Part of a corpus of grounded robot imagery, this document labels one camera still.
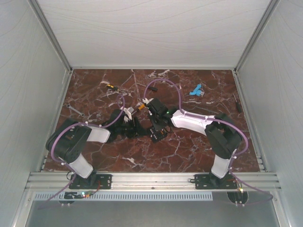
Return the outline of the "black fuse box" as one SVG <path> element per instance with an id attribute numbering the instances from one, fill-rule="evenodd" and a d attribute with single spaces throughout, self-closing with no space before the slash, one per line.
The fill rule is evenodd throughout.
<path id="1" fill-rule="evenodd" d="M 148 129 L 149 137 L 153 143 L 161 141 L 162 139 L 166 138 L 168 133 L 165 129 L 161 129 L 160 131 L 156 131 L 153 127 Z"/>

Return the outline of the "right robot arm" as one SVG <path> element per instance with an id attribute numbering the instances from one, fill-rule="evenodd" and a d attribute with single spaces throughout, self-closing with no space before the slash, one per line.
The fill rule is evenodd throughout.
<path id="1" fill-rule="evenodd" d="M 178 108 L 168 109 L 157 98 L 145 99 L 144 102 L 155 130 L 169 126 L 198 132 L 208 138 L 215 158 L 205 184 L 215 189 L 222 187 L 227 180 L 232 155 L 242 141 L 241 135 L 231 126 L 231 119 L 224 113 L 207 116 Z"/>

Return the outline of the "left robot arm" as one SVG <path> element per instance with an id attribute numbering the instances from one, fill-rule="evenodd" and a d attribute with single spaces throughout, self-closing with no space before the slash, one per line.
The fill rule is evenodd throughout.
<path id="1" fill-rule="evenodd" d="M 148 135 L 138 118 L 124 109 L 115 109 L 101 125 L 80 124 L 68 118 L 45 144 L 54 160 L 67 165 L 76 174 L 83 187 L 97 184 L 97 172 L 82 155 L 87 142 L 111 143 L 118 136 L 133 139 Z"/>

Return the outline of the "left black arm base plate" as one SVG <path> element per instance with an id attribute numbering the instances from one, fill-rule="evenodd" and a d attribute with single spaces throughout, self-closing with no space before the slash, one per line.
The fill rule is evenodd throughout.
<path id="1" fill-rule="evenodd" d="M 111 189 L 112 184 L 112 175 L 110 174 L 93 174 L 88 178 L 82 178 L 80 176 L 76 176 L 76 179 L 69 185 L 69 189 L 93 189 L 96 190 Z"/>

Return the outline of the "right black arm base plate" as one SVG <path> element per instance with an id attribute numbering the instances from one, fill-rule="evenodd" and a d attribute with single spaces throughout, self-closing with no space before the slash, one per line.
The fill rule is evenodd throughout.
<path id="1" fill-rule="evenodd" d="M 195 189 L 199 190 L 235 190 L 238 184 L 231 174 L 226 174 L 222 179 L 212 173 L 196 174 L 191 182 L 195 184 Z"/>

